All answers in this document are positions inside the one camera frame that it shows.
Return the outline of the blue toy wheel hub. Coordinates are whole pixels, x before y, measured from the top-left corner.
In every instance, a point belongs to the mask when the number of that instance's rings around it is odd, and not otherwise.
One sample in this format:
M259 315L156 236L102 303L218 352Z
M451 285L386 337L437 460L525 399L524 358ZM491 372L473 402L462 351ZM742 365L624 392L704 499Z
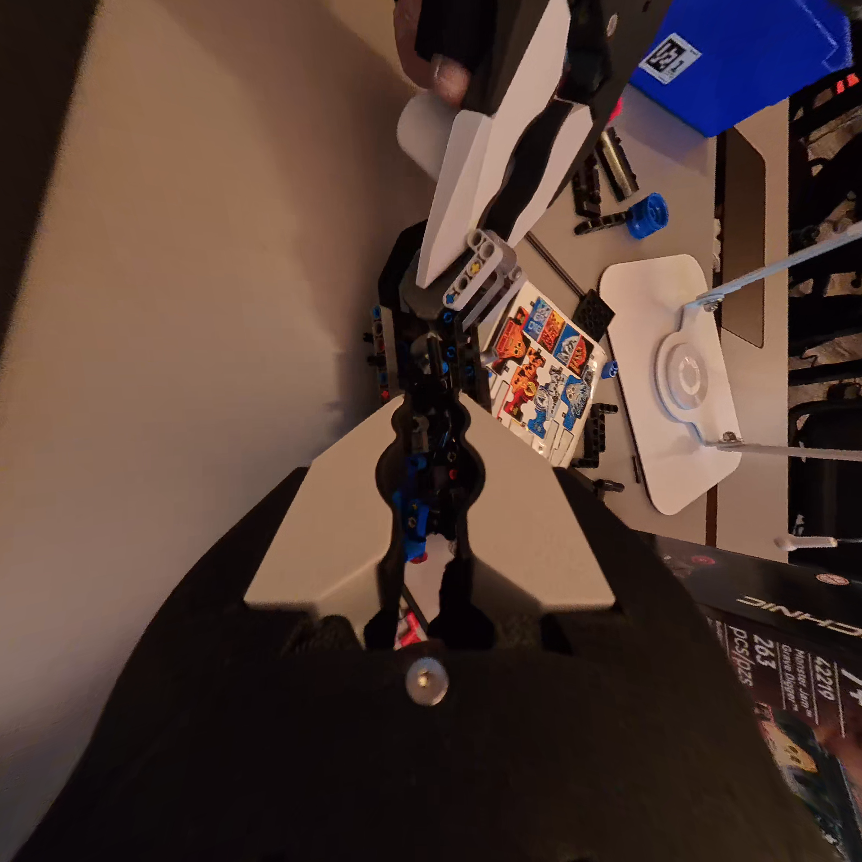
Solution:
M670 211L664 197L652 192L625 212L626 227L635 240L644 240L667 227Z

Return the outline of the toy car chassis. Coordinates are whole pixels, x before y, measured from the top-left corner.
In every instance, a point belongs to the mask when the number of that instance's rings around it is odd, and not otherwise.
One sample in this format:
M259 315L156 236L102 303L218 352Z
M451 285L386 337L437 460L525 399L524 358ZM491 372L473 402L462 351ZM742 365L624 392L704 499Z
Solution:
M404 477L391 492L408 563L427 558L430 535L467 544L466 514L484 484L484 465L466 442L465 396L490 408L488 349L479 326L524 285L515 251L493 232L474 229L466 248L423 288L418 264L426 223L399 234L378 278L377 304L364 340L382 404L404 396Z

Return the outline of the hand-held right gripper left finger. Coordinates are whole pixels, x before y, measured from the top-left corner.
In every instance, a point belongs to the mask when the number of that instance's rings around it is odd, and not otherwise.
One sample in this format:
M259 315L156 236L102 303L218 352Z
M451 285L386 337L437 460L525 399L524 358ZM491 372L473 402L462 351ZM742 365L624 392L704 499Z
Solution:
M396 396L314 459L246 590L249 608L342 616L365 643L393 529L376 470L403 405Z

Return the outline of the black toy frame piece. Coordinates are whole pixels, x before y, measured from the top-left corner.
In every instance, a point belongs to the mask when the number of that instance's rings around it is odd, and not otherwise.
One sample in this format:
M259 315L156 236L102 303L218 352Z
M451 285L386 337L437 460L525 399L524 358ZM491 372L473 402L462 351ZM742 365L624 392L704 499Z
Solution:
M572 176L575 213L584 219L601 215L601 191L598 170L587 166L578 169Z

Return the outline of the black curved toy panel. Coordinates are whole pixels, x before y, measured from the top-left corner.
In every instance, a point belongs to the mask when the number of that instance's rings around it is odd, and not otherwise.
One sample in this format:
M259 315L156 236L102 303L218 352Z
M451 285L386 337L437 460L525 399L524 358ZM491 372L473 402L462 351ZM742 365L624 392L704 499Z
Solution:
M620 137L612 126L608 126L598 138L596 152L610 188L619 202L630 199L640 190L637 176L622 148Z

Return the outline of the black long axle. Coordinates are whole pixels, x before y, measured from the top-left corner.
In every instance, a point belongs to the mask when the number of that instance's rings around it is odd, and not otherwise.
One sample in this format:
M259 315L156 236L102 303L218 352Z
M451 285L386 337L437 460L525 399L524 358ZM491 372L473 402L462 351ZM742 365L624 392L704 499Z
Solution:
M555 275L578 297L584 298L584 291L577 282L566 272L561 264L556 260L545 245L533 234L532 231L527 232L525 236L526 242L531 246L533 251L545 262L545 264L555 273Z

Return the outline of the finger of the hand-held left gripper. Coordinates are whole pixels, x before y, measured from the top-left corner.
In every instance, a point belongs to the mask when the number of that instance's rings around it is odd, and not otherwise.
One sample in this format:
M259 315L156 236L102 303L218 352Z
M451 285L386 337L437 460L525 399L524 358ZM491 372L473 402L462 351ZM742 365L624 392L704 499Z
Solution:
M418 264L423 288L465 250L470 231L507 242L516 149L549 102L574 102L566 98L574 71L570 2L496 2L495 9L479 13L479 37L490 36L490 47L461 107L432 92L415 95L415 163L436 180Z
M553 203L592 127L589 106L552 100L524 134L507 186L506 240L511 246Z

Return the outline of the dark desk cover panel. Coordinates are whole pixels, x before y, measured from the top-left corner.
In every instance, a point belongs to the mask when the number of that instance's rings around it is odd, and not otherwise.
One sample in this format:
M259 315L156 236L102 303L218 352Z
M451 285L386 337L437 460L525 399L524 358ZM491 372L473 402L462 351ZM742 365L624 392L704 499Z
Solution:
M766 164L737 129L725 137L722 274L733 281L765 266ZM765 282L762 278L724 299L722 327L758 349L765 341Z

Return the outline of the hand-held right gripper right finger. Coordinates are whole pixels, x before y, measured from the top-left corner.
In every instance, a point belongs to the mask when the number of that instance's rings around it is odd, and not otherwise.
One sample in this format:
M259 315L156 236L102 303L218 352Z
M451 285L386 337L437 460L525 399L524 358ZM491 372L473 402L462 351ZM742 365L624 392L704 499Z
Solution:
M473 401L457 401L476 479L456 522L429 634L449 648L540 648L554 615L616 596L559 476Z

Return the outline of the pile of small toy pins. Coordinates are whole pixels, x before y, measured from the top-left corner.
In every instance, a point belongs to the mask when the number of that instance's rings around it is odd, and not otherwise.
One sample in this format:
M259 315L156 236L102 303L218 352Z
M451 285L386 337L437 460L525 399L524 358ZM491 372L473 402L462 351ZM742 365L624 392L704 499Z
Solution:
M402 598L397 612L394 649L401 650L428 640L423 618Z

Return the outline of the black toy set box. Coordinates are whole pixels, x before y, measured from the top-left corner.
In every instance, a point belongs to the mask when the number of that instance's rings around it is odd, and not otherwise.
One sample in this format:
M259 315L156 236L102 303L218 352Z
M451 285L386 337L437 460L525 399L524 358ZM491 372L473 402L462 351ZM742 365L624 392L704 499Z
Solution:
M704 613L786 784L842 859L859 861L860 580L642 537Z

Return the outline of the grey desk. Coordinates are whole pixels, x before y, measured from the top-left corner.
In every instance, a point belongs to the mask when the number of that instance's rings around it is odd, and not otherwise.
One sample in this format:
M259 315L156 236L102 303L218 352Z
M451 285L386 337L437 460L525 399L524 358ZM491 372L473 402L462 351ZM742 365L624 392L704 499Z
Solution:
M577 480L621 609L441 650L436 706L244 605L428 196L341 12L97 14L2 372L2 860L802 860L701 613Z

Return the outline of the blue tagged storage bin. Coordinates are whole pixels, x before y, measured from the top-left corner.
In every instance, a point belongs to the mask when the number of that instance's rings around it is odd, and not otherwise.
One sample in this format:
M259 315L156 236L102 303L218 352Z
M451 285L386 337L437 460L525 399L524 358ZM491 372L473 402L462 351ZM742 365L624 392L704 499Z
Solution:
M853 65L838 2L674 1L630 84L706 138Z

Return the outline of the white book stand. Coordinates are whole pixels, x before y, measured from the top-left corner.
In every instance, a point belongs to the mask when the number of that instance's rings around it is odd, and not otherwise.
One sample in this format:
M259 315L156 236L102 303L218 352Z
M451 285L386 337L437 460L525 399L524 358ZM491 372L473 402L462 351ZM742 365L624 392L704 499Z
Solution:
M860 232L860 222L855 222L843 233L739 275L680 307L677 329L669 333L657 349L654 382L670 419L694 434L694 450L684 458L685 469L692 478L704 473L698 480L705 490L711 490L727 478L738 467L742 454L860 463L859 450L745 442L739 431L721 340L708 327L712 315L729 295L859 240Z

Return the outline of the colourful sticker sheet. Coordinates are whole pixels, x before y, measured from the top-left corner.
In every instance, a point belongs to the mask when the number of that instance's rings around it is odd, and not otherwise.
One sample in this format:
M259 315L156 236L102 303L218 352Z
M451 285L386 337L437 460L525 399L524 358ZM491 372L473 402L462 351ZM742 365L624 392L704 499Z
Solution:
M532 283L479 327L490 415L554 467L571 467L607 354Z

